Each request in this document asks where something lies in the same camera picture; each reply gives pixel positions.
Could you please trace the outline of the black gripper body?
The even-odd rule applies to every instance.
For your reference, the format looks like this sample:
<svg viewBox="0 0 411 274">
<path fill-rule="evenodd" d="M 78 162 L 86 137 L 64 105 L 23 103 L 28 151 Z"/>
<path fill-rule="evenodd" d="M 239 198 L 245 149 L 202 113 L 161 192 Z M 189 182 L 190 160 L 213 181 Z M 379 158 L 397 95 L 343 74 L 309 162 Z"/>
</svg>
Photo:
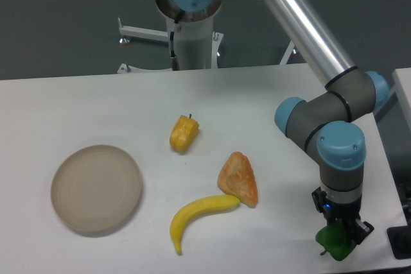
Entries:
<svg viewBox="0 0 411 274">
<path fill-rule="evenodd" d="M 324 218 L 333 215 L 338 220 L 342 220 L 343 224 L 345 219 L 360 219 L 362 193 L 358 193 L 357 189 L 340 192 L 328 187 L 325 190 L 318 187 L 312 192 L 311 197 L 317 212 Z"/>
</svg>

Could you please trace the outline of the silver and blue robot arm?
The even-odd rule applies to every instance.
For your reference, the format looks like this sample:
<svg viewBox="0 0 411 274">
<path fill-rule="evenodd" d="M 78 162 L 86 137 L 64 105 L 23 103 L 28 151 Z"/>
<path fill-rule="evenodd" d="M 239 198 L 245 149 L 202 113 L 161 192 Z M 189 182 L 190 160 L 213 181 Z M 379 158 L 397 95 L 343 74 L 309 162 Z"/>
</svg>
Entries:
<svg viewBox="0 0 411 274">
<path fill-rule="evenodd" d="M 197 22 L 211 18 L 222 0 L 156 1 L 168 18 L 171 68 L 211 68 L 212 32 Z M 312 194 L 317 211 L 329 226 L 343 228 L 348 244 L 360 244 L 373 227 L 360 218 L 366 147 L 354 121 L 386 102 L 387 82 L 359 70 L 307 0 L 263 1 L 326 90 L 311 101 L 284 100 L 275 124 L 319 165 L 320 187 Z"/>
</svg>

